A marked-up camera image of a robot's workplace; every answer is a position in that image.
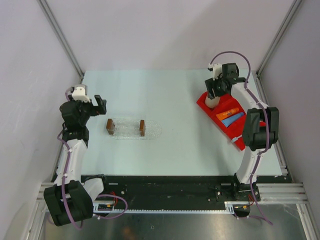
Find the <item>clear oval glass tray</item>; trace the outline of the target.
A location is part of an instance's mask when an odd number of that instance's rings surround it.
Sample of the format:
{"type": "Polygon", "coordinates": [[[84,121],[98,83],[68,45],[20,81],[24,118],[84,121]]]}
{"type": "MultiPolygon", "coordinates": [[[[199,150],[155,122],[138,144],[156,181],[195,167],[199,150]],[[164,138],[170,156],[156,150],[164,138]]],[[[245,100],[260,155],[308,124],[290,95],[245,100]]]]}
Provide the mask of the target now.
{"type": "MultiPolygon", "coordinates": [[[[134,119],[134,118],[126,118],[131,120],[141,120],[141,119],[134,119]]],[[[117,136],[117,135],[110,135],[111,138],[116,140],[155,140],[157,139],[162,133],[161,125],[153,120],[144,120],[145,121],[145,136],[117,136]]]]}

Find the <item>aluminium frame post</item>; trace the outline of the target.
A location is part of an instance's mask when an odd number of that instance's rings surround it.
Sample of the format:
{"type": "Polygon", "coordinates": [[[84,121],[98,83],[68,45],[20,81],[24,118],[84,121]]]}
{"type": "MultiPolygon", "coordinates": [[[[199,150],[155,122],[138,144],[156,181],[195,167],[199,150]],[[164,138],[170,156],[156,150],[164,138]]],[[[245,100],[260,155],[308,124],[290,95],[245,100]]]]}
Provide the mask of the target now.
{"type": "Polygon", "coordinates": [[[70,61],[72,67],[74,68],[75,72],[77,73],[80,81],[84,77],[84,71],[82,70],[79,61],[76,58],[76,55],[74,54],[74,51],[72,50],[67,38],[65,37],[65,34],[63,33],[63,30],[61,29],[60,24],[58,23],[54,12],[52,11],[49,3],[47,0],[37,0],[37,3],[42,10],[45,18],[47,19],[47,22],[49,23],[52,31],[54,32],[57,40],[59,41],[63,51],[65,52],[68,60],[70,61]]]}
{"type": "Polygon", "coordinates": [[[264,69],[266,68],[269,61],[271,60],[273,54],[275,53],[277,47],[281,43],[283,37],[285,36],[285,33],[289,29],[290,25],[292,24],[294,18],[298,14],[304,2],[305,2],[304,0],[294,0],[290,5],[288,12],[286,13],[282,23],[280,24],[279,29],[277,30],[270,46],[268,47],[267,52],[265,53],[261,63],[259,64],[255,72],[257,76],[260,76],[263,73],[264,69]]]}

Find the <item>red plastic organizer bin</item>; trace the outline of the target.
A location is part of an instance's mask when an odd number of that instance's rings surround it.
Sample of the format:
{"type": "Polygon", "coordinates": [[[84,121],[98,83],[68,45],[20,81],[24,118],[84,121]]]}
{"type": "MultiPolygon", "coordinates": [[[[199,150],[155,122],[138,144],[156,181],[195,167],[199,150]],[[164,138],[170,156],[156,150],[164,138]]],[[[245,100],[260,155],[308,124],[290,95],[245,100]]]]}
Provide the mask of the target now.
{"type": "Polygon", "coordinates": [[[245,149],[242,133],[246,121],[246,112],[239,102],[229,94],[223,95],[215,108],[205,104],[207,92],[197,100],[197,105],[208,115],[215,125],[222,130],[231,143],[240,151],[245,149]]]}

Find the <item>white toothbrush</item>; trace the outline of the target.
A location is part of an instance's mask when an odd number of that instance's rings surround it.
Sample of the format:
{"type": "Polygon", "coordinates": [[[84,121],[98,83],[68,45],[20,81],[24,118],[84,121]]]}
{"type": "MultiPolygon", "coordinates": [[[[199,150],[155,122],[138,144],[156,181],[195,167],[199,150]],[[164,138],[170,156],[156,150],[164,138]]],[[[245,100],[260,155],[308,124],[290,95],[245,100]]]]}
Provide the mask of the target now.
{"type": "Polygon", "coordinates": [[[235,143],[235,142],[238,141],[240,138],[242,138],[242,135],[239,135],[239,136],[237,136],[237,137],[232,138],[232,139],[231,139],[231,142],[232,142],[232,143],[235,143]]]}

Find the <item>blue toothpaste tube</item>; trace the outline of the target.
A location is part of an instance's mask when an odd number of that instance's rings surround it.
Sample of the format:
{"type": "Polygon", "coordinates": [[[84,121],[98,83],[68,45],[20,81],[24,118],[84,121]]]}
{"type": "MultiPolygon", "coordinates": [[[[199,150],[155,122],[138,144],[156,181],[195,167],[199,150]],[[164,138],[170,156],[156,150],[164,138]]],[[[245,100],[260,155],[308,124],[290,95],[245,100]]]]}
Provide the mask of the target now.
{"type": "Polygon", "coordinates": [[[221,122],[223,123],[223,125],[228,128],[231,124],[233,124],[235,121],[237,121],[239,118],[241,118],[242,116],[244,116],[245,114],[243,112],[239,112],[237,114],[234,114],[228,118],[225,118],[224,120],[222,120],[221,122]]]}

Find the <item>clear acrylic toothbrush stand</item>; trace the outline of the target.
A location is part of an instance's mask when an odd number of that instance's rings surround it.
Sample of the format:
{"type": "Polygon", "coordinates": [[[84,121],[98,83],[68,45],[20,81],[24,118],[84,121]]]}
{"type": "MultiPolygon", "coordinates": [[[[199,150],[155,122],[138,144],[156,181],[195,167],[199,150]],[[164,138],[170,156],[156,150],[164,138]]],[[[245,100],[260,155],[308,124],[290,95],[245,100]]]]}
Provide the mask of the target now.
{"type": "Polygon", "coordinates": [[[146,135],[146,123],[143,119],[112,119],[108,118],[106,122],[106,130],[111,136],[144,137],[146,135]]]}

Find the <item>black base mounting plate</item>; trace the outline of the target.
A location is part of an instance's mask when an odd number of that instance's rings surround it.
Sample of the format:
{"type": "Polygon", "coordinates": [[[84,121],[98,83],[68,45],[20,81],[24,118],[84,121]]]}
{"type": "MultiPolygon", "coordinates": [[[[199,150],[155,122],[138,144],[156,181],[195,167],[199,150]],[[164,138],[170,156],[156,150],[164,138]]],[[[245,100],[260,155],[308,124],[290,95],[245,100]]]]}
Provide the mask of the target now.
{"type": "MultiPolygon", "coordinates": [[[[221,210],[224,202],[246,202],[250,193],[232,197],[234,176],[116,176],[102,178],[104,194],[115,193],[123,209],[221,210]]],[[[254,185],[260,200],[263,184],[290,184],[289,176],[259,176],[254,185]]]]}

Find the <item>orange toothpaste tube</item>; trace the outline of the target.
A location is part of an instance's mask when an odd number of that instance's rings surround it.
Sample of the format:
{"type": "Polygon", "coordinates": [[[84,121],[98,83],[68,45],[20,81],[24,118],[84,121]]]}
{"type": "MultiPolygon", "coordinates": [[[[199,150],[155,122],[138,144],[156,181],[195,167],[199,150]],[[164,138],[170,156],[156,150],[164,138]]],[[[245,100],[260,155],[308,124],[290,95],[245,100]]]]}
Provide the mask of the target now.
{"type": "Polygon", "coordinates": [[[221,112],[221,113],[218,113],[216,114],[215,116],[217,117],[218,120],[222,121],[228,117],[231,117],[233,116],[234,114],[238,113],[239,112],[239,108],[236,107],[236,108],[232,108],[230,110],[227,110],[227,111],[224,111],[224,112],[221,112]]]}

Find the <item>left aluminium frame post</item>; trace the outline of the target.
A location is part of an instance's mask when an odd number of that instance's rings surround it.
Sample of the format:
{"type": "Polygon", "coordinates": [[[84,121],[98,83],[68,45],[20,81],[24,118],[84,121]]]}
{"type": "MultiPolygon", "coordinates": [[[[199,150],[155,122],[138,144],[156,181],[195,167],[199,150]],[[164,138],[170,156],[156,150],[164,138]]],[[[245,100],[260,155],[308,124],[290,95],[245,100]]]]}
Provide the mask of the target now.
{"type": "Polygon", "coordinates": [[[74,54],[74,51],[72,50],[67,38],[65,37],[65,34],[63,33],[63,30],[61,29],[60,24],[58,23],[54,12],[52,11],[49,3],[47,0],[37,0],[37,3],[42,10],[45,18],[47,19],[47,22],[49,23],[52,31],[54,32],[57,40],[59,41],[63,51],[65,52],[68,60],[70,61],[72,67],[74,68],[75,72],[77,73],[80,81],[84,77],[84,71],[82,70],[79,61],[76,58],[76,55],[74,54]]]}

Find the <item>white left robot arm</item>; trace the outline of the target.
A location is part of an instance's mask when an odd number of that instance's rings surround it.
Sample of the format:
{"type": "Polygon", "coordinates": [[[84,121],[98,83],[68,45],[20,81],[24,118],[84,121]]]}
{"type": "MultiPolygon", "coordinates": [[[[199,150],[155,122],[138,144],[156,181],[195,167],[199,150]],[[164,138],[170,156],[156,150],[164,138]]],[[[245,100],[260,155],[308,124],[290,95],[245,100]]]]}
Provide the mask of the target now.
{"type": "Polygon", "coordinates": [[[111,188],[100,177],[81,182],[82,163],[89,145],[86,124],[91,117],[107,113],[107,101],[100,95],[94,98],[96,105],[91,100],[72,98],[59,108],[63,124],[57,139],[62,142],[63,150],[53,186],[43,193],[56,226],[75,225],[92,218],[94,200],[105,200],[111,193],[111,188]]]}

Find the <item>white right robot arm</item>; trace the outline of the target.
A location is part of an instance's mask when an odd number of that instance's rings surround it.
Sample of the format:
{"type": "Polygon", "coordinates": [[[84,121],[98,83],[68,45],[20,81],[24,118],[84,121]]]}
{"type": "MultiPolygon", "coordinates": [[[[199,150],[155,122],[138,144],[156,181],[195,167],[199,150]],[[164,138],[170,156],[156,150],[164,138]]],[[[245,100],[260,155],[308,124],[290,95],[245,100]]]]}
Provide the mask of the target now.
{"type": "Polygon", "coordinates": [[[245,145],[244,155],[229,190],[235,200],[242,201],[248,194],[255,194],[256,171],[260,160],[278,141],[279,110],[269,107],[252,93],[248,88],[248,80],[239,76],[239,68],[235,63],[210,64],[208,69],[213,77],[205,81],[205,106],[215,109],[222,104],[223,96],[230,95],[245,111],[241,134],[245,145]]]}

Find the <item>beige cup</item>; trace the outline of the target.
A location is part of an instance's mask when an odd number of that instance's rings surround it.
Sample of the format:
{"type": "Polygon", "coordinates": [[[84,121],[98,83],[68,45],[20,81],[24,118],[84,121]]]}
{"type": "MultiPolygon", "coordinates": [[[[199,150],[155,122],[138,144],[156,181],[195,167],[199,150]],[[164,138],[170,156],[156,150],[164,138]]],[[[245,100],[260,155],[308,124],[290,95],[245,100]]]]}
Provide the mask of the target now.
{"type": "Polygon", "coordinates": [[[220,97],[215,97],[213,99],[209,98],[208,96],[205,98],[204,104],[210,108],[214,109],[220,102],[220,97]]]}

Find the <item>right aluminium frame post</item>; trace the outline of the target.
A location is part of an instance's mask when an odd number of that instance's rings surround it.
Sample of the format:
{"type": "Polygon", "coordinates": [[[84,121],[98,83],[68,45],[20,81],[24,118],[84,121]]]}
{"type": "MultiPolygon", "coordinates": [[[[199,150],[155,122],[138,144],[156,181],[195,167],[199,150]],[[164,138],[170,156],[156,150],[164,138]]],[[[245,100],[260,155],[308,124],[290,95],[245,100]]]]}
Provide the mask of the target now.
{"type": "Polygon", "coordinates": [[[269,61],[271,60],[273,54],[275,53],[277,47],[281,43],[283,37],[285,36],[285,33],[289,29],[290,25],[292,24],[294,18],[298,14],[304,2],[305,2],[304,0],[294,0],[290,5],[288,12],[286,13],[282,23],[280,24],[279,29],[277,30],[270,46],[268,47],[267,52],[265,53],[261,63],[259,64],[255,72],[257,76],[260,76],[263,73],[264,69],[266,68],[269,61]]]}

